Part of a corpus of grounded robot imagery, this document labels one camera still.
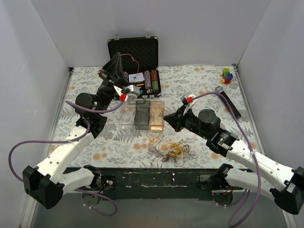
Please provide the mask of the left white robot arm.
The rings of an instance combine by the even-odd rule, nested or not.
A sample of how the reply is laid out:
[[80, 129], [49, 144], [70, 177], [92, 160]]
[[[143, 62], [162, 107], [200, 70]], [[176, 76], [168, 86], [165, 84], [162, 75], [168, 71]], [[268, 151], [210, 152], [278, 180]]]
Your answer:
[[102, 67], [99, 75], [103, 82], [96, 94], [81, 93], [74, 103], [67, 101], [80, 116], [67, 139], [59, 141], [59, 146], [42, 162], [34, 168], [26, 167], [22, 173], [25, 192], [46, 209], [53, 208], [64, 194], [80, 187], [100, 188], [102, 175], [96, 167], [86, 165], [64, 173], [71, 161], [103, 131], [107, 121], [104, 114], [122, 106], [109, 108], [118, 90], [128, 85], [119, 52]]

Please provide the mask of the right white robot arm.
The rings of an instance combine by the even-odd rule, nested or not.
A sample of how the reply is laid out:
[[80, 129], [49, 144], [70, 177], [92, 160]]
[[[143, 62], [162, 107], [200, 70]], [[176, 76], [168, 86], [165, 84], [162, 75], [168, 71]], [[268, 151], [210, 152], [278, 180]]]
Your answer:
[[214, 153], [234, 160], [248, 169], [245, 173], [235, 168], [226, 168], [215, 176], [215, 184], [225, 189], [229, 185], [257, 191], [274, 199], [282, 210], [297, 215], [304, 204], [304, 169], [282, 165], [259, 152], [251, 152], [249, 147], [236, 135], [220, 127], [212, 109], [204, 109], [197, 116], [183, 105], [176, 112], [164, 116], [176, 132], [183, 128], [206, 139], [206, 146]]

